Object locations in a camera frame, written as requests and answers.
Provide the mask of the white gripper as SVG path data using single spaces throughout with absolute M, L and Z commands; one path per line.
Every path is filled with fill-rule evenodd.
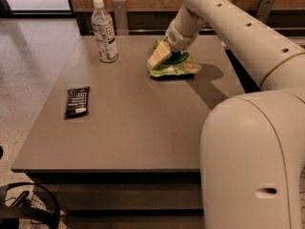
M 165 32 L 165 39 L 168 43 L 160 41 L 148 59 L 147 66 L 150 70 L 156 69 L 163 61 L 168 59 L 172 51 L 180 52 L 187 50 L 195 40 L 195 36 L 188 37 L 182 35 L 172 21 Z

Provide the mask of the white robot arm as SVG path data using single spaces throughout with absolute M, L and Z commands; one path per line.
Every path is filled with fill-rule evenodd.
M 200 140 L 206 229 L 302 229 L 305 51 L 232 0 L 182 0 L 148 61 L 188 49 L 209 25 L 258 85 L 207 116 Z

